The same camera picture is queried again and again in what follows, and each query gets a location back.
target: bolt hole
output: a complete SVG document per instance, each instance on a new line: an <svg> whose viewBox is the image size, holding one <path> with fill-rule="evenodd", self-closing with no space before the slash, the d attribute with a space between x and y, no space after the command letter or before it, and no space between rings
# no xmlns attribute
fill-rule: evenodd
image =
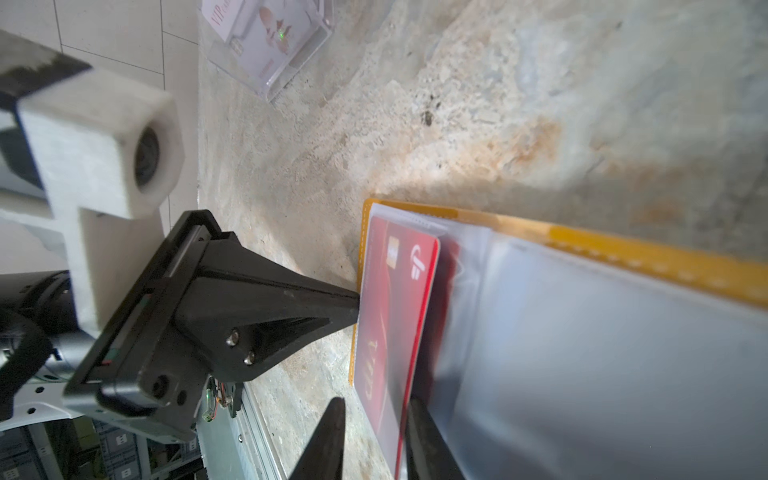
<svg viewBox="0 0 768 480"><path fill-rule="evenodd" d="M134 155L134 176L136 185L143 187L152 180L160 162L160 141L157 134L147 127L141 133L141 138L136 146Z"/></svg>
<svg viewBox="0 0 768 480"><path fill-rule="evenodd" d="M158 400L162 399L168 392L169 384L170 382L168 382L168 377L165 375L158 376L152 384L152 396Z"/></svg>

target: white floor tile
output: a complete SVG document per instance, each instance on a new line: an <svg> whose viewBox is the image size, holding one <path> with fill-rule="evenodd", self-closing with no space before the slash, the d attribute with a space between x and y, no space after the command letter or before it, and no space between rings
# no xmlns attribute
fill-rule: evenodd
<svg viewBox="0 0 768 480"><path fill-rule="evenodd" d="M79 58L82 61L86 61L96 68L104 68L111 70L116 74L123 75L124 77L133 78L147 85L151 85L155 88L164 88L163 75L157 72L146 70L144 68L134 67L121 61L112 60L111 58L99 57L86 51L80 51L72 47L64 47L64 53L71 57Z"/></svg>
<svg viewBox="0 0 768 480"><path fill-rule="evenodd" d="M164 34L165 89L176 99L186 159L170 194L170 224L197 208L197 45Z"/></svg>
<svg viewBox="0 0 768 480"><path fill-rule="evenodd" d="M160 219L163 221L163 233L167 236L170 232L170 208L167 198L160 204Z"/></svg>
<svg viewBox="0 0 768 480"><path fill-rule="evenodd" d="M163 31L197 43L197 0L161 0Z"/></svg>
<svg viewBox="0 0 768 480"><path fill-rule="evenodd" d="M0 0L0 28L61 51L53 0Z"/></svg>
<svg viewBox="0 0 768 480"><path fill-rule="evenodd" d="M158 0L56 0L61 43L163 73Z"/></svg>

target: white card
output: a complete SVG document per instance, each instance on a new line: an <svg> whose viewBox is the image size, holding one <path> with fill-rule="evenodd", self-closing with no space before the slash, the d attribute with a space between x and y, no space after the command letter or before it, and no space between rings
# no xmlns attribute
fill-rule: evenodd
<svg viewBox="0 0 768 480"><path fill-rule="evenodd" d="M222 40L229 40L243 0L203 0L200 11Z"/></svg>

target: screw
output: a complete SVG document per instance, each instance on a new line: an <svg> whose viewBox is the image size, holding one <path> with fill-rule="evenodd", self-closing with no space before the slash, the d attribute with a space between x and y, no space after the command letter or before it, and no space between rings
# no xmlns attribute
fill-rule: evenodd
<svg viewBox="0 0 768 480"><path fill-rule="evenodd" d="M240 341L240 332L238 332L237 329L232 329L232 332L227 337L227 345L235 346L239 341Z"/></svg>

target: red card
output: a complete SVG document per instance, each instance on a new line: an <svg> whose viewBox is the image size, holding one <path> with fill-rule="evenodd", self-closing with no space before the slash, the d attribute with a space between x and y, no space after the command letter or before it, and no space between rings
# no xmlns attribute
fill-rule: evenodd
<svg viewBox="0 0 768 480"><path fill-rule="evenodd" d="M439 251L431 235L370 219L354 385L395 479Z"/></svg>

